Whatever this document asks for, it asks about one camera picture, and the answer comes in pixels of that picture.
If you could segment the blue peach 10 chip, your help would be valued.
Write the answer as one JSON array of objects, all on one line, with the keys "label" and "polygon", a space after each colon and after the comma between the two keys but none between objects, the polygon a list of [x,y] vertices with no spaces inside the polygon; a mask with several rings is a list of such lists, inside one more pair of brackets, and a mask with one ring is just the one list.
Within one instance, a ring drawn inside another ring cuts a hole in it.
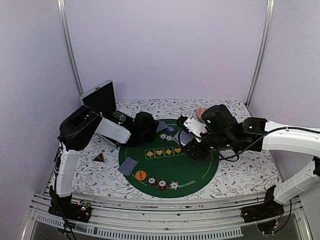
[{"label": "blue peach 10 chip", "polygon": [[168,142],[170,142],[170,141],[173,140],[172,136],[170,136],[170,135],[167,135],[165,139],[166,139]]},{"label": "blue peach 10 chip", "polygon": [[176,191],[178,188],[180,187],[179,183],[177,181],[172,181],[170,184],[169,184],[169,188],[171,190],[174,190]]},{"label": "blue peach 10 chip", "polygon": [[166,134],[161,134],[160,136],[159,136],[162,140],[164,140],[166,137],[167,137],[167,135]]}]

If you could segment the grey playing card deck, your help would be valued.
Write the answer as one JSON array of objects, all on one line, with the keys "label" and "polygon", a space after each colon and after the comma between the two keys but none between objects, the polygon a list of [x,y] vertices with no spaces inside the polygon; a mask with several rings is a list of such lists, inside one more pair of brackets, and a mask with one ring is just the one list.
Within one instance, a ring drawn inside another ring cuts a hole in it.
[{"label": "grey playing card deck", "polygon": [[173,140],[182,146],[187,145],[193,139],[194,136],[189,132],[185,132],[184,130],[179,130],[173,137]]}]

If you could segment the purple small blind button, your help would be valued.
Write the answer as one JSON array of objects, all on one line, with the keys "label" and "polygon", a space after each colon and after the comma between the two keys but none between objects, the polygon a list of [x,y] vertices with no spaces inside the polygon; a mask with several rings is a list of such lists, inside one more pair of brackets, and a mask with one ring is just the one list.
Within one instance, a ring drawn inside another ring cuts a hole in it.
[{"label": "purple small blind button", "polygon": [[167,129],[166,129],[169,133],[172,133],[175,131],[175,127],[174,126],[169,126]]}]

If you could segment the blue checkered playing card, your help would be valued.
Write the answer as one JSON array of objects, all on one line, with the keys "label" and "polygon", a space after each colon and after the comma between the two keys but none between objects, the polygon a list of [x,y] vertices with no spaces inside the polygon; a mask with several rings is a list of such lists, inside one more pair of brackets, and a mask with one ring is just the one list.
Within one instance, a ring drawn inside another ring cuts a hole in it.
[{"label": "blue checkered playing card", "polygon": [[119,165],[118,171],[125,176],[129,176],[131,175],[131,173],[133,172],[133,170],[136,168],[138,164],[139,164],[138,161],[130,157],[127,157],[125,161]]}]

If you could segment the orange big blind button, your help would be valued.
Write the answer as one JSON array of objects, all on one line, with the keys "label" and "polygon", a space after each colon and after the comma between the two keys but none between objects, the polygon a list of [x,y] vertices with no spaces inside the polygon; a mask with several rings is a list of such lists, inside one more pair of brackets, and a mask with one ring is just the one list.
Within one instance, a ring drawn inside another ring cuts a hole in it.
[{"label": "orange big blind button", "polygon": [[139,170],[135,173],[135,178],[138,181],[144,181],[147,178],[147,173],[143,170]]}]

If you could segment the black triangular all-in marker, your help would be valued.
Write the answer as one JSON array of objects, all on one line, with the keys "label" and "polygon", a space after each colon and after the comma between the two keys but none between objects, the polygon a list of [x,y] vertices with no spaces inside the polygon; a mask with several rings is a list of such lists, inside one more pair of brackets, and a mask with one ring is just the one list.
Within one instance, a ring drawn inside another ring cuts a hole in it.
[{"label": "black triangular all-in marker", "polygon": [[93,159],[93,161],[94,161],[94,162],[104,163],[104,162],[105,162],[105,158],[104,158],[103,153],[100,153],[99,155],[97,155],[97,156]]}]

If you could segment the red black 100 chip stack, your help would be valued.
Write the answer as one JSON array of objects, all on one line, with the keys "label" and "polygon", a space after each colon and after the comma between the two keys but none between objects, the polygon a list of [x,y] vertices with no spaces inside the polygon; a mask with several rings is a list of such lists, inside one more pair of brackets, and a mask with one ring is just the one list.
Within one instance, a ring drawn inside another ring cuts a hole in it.
[{"label": "red black 100 chip stack", "polygon": [[147,184],[148,184],[149,186],[154,186],[154,185],[157,184],[157,179],[156,179],[155,177],[149,177],[149,178],[147,179]]}]

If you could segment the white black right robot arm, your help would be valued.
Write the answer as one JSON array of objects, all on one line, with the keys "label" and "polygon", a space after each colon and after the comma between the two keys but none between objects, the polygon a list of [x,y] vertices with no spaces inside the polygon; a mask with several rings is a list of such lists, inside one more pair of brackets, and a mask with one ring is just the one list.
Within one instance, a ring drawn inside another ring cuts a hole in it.
[{"label": "white black right robot arm", "polygon": [[278,206],[320,181],[320,131],[316,128],[291,126],[258,117],[238,122],[223,104],[205,110],[201,121],[180,116],[177,125],[193,136],[182,149],[197,161],[205,162],[210,150],[232,150],[234,157],[246,151],[285,151],[313,157],[298,173],[267,190],[264,203],[258,208],[262,218],[269,218]]}]

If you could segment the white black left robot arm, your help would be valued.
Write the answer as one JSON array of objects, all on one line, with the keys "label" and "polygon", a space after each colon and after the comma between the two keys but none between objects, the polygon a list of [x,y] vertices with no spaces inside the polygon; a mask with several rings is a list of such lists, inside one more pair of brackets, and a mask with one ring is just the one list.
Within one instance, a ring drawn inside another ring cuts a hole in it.
[{"label": "white black left robot arm", "polygon": [[150,113],[141,111],[135,118],[114,122],[87,105],[82,105],[59,127],[59,147],[56,152],[53,186],[50,196],[55,209],[63,216],[74,213],[72,180],[81,152],[94,135],[100,135],[129,147],[151,142],[156,135],[159,122]]}]

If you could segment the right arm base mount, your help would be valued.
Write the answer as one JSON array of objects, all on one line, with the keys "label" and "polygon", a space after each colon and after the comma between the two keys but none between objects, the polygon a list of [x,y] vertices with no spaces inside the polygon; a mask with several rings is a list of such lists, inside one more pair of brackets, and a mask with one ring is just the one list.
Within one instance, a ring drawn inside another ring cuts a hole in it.
[{"label": "right arm base mount", "polygon": [[[282,218],[284,214],[284,206],[274,200],[265,200],[263,203],[246,206],[241,208],[241,217],[245,223],[262,221],[265,219],[279,216]],[[273,220],[257,224],[257,229],[264,235],[274,234],[278,228],[280,221]]]}]

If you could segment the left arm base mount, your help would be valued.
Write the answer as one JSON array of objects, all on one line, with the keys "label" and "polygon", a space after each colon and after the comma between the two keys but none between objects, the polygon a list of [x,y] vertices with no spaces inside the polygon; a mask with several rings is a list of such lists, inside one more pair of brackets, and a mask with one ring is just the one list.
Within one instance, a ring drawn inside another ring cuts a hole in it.
[{"label": "left arm base mount", "polygon": [[90,202],[85,200],[80,200],[77,203],[56,203],[55,201],[51,200],[48,212],[52,215],[65,218],[67,220],[88,223],[92,213],[92,206]]}]

